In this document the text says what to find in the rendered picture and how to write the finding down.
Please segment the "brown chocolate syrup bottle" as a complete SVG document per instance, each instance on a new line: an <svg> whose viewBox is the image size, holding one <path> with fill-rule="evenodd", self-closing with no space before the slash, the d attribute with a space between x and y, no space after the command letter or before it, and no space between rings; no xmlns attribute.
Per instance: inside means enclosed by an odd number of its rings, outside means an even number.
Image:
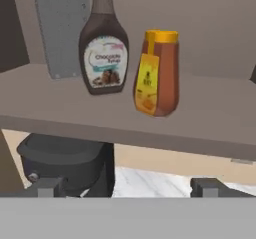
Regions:
<svg viewBox="0 0 256 239"><path fill-rule="evenodd" d="M91 95L119 93L129 63L128 35L116 17L113 0L92 0L79 38L79 61Z"/></svg>

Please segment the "amber honey bottle yellow cap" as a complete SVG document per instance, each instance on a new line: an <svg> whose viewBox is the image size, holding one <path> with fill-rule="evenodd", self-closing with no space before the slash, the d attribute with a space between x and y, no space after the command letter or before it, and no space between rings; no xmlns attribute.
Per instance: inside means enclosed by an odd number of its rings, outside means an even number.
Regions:
<svg viewBox="0 0 256 239"><path fill-rule="evenodd" d="M170 115L179 102L179 33L147 30L134 81L138 111L154 116Z"/></svg>

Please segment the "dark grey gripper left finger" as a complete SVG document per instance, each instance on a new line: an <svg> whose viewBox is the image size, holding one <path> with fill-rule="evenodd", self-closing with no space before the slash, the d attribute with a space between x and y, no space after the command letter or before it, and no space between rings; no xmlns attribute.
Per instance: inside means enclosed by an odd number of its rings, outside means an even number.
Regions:
<svg viewBox="0 0 256 239"><path fill-rule="evenodd" d="M6 197L54 198L63 197L63 178L40 178L30 187L15 193L6 193Z"/></svg>

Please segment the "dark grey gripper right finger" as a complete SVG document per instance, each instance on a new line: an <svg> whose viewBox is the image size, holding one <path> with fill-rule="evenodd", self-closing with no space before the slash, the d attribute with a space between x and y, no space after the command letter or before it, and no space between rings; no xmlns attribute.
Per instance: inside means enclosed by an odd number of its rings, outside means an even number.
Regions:
<svg viewBox="0 0 256 239"><path fill-rule="evenodd" d="M190 180L191 197L251 197L251 194L231 189L216 178L192 178Z"/></svg>

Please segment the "black coffee machine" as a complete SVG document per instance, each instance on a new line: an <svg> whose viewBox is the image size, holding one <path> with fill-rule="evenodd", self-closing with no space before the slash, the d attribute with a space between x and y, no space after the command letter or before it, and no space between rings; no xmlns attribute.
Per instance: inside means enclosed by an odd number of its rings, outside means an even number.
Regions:
<svg viewBox="0 0 256 239"><path fill-rule="evenodd" d="M43 134L29 134L17 147L24 175L31 183L64 178L69 197L111 197L115 186L114 144Z"/></svg>

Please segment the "taupe cabinet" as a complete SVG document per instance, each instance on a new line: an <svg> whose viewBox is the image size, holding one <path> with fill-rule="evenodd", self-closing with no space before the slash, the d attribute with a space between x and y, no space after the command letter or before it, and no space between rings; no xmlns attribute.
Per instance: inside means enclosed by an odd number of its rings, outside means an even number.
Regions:
<svg viewBox="0 0 256 239"><path fill-rule="evenodd" d="M17 68L0 73L0 128L256 163L256 0L114 0L135 73L143 33L172 27L180 40L180 102L167 118L136 111L133 82L91 96L81 79L53 81L34 0L0 0Z"/></svg>

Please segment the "grey cheese grater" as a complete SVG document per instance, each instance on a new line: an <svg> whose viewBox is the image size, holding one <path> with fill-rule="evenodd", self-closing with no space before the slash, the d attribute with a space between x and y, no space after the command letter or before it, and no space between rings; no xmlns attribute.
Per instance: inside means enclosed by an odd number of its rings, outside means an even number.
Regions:
<svg viewBox="0 0 256 239"><path fill-rule="evenodd" d="M90 0L35 0L45 60L52 79L79 77L80 32Z"/></svg>

